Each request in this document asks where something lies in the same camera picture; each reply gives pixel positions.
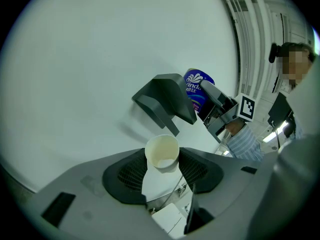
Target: striped shirt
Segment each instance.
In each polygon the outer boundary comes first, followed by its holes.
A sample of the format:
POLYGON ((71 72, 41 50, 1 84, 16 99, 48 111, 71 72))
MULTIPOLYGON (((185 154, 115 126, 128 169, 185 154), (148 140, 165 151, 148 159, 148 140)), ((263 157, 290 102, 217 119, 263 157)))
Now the striped shirt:
MULTIPOLYGON (((295 121, 295 134, 292 133, 288 140, 301 139, 304 137, 302 129, 295 121)), ((247 159, 252 161, 261 161, 265 155, 261 151, 260 142, 257 140, 254 133, 251 131, 248 125, 244 127, 235 135, 232 136, 226 143, 230 154, 234 158, 247 159)))

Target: person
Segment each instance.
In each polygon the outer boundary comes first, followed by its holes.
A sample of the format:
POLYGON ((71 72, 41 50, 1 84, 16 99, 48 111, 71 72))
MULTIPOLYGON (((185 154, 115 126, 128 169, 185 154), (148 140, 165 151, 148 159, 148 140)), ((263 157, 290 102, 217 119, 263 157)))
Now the person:
MULTIPOLYGON (((271 48, 270 56, 275 53, 280 65, 282 79, 288 81, 291 89, 294 89, 304 79, 310 70, 316 55, 312 48, 304 43, 286 42, 282 46, 271 48)), ((241 118, 228 123, 225 128, 231 133, 231 138, 226 143, 230 154, 238 159, 261 161, 265 155, 261 151, 261 146, 254 133, 241 118)), ((304 133, 298 122, 291 122, 283 129, 286 137, 290 140, 301 139, 304 133)))

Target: white wall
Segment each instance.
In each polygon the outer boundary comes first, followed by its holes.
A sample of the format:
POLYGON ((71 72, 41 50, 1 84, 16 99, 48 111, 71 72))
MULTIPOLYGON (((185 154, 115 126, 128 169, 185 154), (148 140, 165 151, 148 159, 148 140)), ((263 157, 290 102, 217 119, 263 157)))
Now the white wall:
MULTIPOLYGON (((1 163, 33 191, 76 164, 170 133, 131 100, 157 74, 198 68, 236 93, 221 0, 33 0, 0 62, 1 163)), ((200 119, 174 122, 182 147, 217 149, 200 119)))

